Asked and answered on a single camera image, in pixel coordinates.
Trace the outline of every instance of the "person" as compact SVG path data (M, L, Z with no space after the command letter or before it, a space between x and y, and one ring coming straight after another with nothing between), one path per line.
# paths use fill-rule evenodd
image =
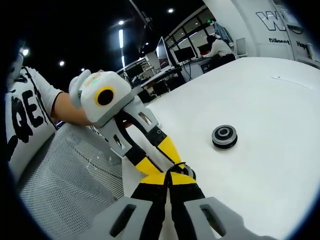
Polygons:
M68 93L54 88L35 69L23 66L18 54L6 80L5 130L9 167L19 179L35 153L56 131L52 118L88 126L82 108L75 108Z
M212 67L215 69L224 64L236 60L231 48L218 35L210 35L207 37L207 42L211 46L211 51L202 55L201 58L212 58Z

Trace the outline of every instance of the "glass wall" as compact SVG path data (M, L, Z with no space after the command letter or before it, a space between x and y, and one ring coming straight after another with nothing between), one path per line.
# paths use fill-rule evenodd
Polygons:
M198 47L208 44L207 37L215 33L213 21L215 21L214 16L208 8L205 8L167 36L166 43L174 58L175 51L187 47L191 47L195 56L199 57L201 53Z

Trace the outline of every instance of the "desk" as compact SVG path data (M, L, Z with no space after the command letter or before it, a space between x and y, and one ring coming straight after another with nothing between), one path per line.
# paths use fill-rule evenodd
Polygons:
M318 69L285 59L240 58L148 108L195 171L203 193L240 214L250 231L285 239L311 210L320 188ZM221 151L211 133L224 124L235 127L238 142ZM163 159L134 126L128 132L157 163ZM127 160L122 170L130 196L143 175ZM170 207L160 239L178 239Z
M171 74L176 74L176 73L180 73L180 72L181 72L181 68L180 67L176 67L176 68L173 68L173 69L166 70L166 71L163 72L163 74L160 74L160 75L156 74L155 76L151 77L149 80L145 81L143 84L141 84L141 87L144 88L149 83L164 79L165 77L168 77Z
M182 63L180 63L181 67L182 67L181 74L182 74L184 80L186 82L189 82L190 76L192 79L195 79L195 78L201 76L202 74L204 74L204 71L202 70L201 66L209 63L211 60L212 60L211 57L210 58L200 58L200 59L191 61L190 65L189 65L189 63L186 63L186 64L184 64L184 66L182 66Z

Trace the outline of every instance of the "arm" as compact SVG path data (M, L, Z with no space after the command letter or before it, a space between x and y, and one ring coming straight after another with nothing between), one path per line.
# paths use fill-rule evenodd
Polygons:
M29 71L39 87L45 110L52 118L82 126L92 124L82 108L73 106L68 93L54 88L36 70L29 68Z
M76 125L87 126L92 124L87 119L84 109L76 109L66 92L61 92L56 97L52 106L51 117Z
M212 58L213 56L217 55L219 51L219 48L217 47L217 45L214 43L212 43L212 47L211 47L211 51L204 55L204 58Z

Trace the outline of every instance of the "black ceiling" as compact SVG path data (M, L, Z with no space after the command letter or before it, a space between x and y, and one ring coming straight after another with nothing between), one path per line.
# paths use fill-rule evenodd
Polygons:
M160 36L169 34L179 23L204 3L202 0L133 0L147 17L152 29L145 30L129 0L110 1L46 1L28 4L21 12L20 22L25 29L25 46L29 55L26 66L38 70L51 84L68 90L70 80L81 68L96 72L116 71L122 67L119 47L119 20L124 20L124 56L126 64L153 51ZM168 14L169 8L174 13Z

